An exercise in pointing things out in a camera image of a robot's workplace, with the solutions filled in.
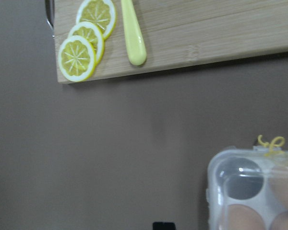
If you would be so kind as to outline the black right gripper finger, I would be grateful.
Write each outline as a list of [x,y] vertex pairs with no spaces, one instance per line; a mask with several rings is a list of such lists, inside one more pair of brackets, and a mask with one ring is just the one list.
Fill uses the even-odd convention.
[[176,225],[173,222],[154,222],[153,230],[176,230]]

